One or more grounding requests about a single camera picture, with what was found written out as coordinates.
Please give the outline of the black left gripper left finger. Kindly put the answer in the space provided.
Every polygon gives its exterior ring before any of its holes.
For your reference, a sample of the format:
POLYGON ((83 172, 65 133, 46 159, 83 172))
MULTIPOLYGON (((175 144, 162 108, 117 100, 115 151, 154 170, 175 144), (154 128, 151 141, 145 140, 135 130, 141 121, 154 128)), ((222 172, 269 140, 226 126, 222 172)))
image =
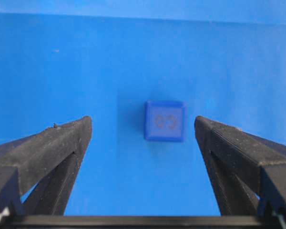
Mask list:
POLYGON ((92 137, 89 116, 0 145, 0 212, 63 215, 92 137))

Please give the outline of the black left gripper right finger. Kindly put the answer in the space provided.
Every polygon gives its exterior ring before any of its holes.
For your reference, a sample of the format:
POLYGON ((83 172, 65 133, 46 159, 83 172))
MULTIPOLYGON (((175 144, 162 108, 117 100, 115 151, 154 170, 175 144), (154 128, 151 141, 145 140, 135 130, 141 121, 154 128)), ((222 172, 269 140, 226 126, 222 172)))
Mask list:
POLYGON ((195 137, 222 215, 286 215, 286 146, 198 116, 195 137))

